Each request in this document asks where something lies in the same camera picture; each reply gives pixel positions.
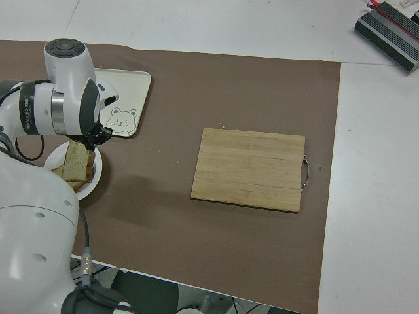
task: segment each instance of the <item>wooden cutting board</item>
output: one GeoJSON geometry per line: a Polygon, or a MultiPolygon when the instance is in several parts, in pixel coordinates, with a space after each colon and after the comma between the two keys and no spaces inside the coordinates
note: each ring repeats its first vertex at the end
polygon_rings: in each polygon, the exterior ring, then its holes
{"type": "Polygon", "coordinates": [[[204,129],[191,197],[300,211],[305,137],[204,129]]]}

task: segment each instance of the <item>brown table covering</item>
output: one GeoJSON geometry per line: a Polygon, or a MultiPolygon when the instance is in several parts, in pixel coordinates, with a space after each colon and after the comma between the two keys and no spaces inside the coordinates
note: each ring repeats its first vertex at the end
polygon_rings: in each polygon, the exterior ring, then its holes
{"type": "MultiPolygon", "coordinates": [[[[0,79],[45,79],[43,45],[0,41],[0,79]]],[[[95,67],[153,78],[137,133],[100,147],[81,201],[93,258],[302,313],[318,306],[340,64],[88,45],[95,67]],[[303,135],[299,214],[190,199],[203,128],[303,135]]],[[[65,137],[46,137],[46,157],[65,137]]],[[[21,149],[39,150],[24,137],[21,149]]],[[[79,224],[74,254],[82,253],[79,224]]]]}

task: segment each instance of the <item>screw hole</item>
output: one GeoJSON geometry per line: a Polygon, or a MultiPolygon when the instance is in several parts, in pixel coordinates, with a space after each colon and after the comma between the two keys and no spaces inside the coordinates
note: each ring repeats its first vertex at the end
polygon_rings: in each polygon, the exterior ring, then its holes
{"type": "Polygon", "coordinates": [[[32,255],[32,258],[36,260],[37,262],[44,262],[44,263],[46,262],[46,257],[41,254],[34,254],[32,255]]]}

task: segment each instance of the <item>bear face drawing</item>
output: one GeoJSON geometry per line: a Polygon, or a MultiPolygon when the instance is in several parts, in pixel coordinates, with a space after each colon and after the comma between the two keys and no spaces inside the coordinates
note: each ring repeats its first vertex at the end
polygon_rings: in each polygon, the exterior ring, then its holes
{"type": "Polygon", "coordinates": [[[106,126],[111,128],[114,133],[131,133],[136,129],[136,116],[138,112],[135,109],[122,111],[119,108],[112,109],[112,115],[106,122],[106,126]]]}

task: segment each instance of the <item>white table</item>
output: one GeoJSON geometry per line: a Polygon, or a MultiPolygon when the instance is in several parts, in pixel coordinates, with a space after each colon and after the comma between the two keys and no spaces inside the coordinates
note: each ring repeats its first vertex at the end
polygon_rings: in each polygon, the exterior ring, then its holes
{"type": "Polygon", "coordinates": [[[0,39],[343,62],[318,313],[419,313],[419,72],[354,33],[366,2],[4,0],[0,39]]]}

